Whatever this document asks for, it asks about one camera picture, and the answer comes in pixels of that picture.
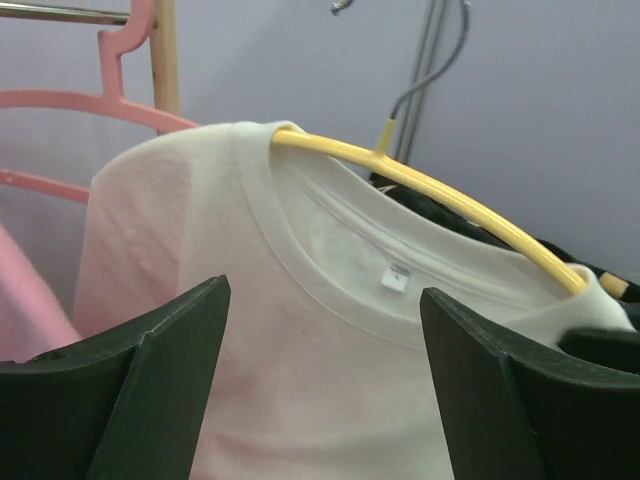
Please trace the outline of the yellow hanger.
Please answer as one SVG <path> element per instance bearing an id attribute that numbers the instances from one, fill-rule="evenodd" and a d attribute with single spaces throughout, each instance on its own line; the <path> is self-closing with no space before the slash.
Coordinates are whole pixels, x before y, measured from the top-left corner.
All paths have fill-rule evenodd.
<path id="1" fill-rule="evenodd" d="M 271 143 L 297 147 L 345 160 L 433 198 L 471 218 L 481 227 L 538 265 L 570 293 L 576 295 L 586 289 L 586 280 L 536 239 L 478 201 L 387 155 L 402 105 L 409 101 L 414 94 L 423 91 L 432 82 L 444 75 L 461 54 L 468 38 L 470 27 L 470 3 L 461 1 L 459 3 L 459 11 L 460 30 L 454 49 L 441 67 L 417 80 L 397 98 L 373 150 L 290 129 L 277 130 L 271 136 Z"/>

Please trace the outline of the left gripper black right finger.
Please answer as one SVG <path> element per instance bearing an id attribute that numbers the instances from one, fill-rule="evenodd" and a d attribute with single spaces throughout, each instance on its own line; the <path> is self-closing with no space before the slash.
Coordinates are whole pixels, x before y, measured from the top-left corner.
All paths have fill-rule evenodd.
<path id="1" fill-rule="evenodd" d="M 429 288 L 420 313 L 458 479 L 635 479 L 639 336 L 530 340 Z"/>

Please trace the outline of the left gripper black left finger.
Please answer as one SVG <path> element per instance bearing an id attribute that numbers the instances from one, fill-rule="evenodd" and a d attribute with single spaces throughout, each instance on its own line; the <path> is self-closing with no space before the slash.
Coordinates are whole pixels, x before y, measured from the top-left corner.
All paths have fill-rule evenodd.
<path id="1" fill-rule="evenodd" d="M 215 277 L 97 335 L 3 362 L 2 477 L 188 478 L 230 299 Z"/>

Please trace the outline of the white t shirt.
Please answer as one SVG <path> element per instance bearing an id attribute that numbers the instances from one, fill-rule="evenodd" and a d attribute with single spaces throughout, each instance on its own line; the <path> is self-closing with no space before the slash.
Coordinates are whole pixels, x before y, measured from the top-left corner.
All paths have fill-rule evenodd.
<path id="1" fill-rule="evenodd" d="M 195 479 L 449 479 L 419 305 L 435 287 L 546 345 L 630 330 L 587 268 L 573 295 L 447 230 L 275 124 L 155 138 L 92 180 L 73 321 L 120 324 L 218 275 L 231 304 Z"/>

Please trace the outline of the pink t shirt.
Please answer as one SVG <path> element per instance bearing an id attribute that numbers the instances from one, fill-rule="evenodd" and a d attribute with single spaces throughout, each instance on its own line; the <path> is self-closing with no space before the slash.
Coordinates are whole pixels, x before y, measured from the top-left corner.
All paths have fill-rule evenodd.
<path id="1" fill-rule="evenodd" d="M 1 231 L 1 359 L 25 362 L 80 340 L 48 284 Z"/>

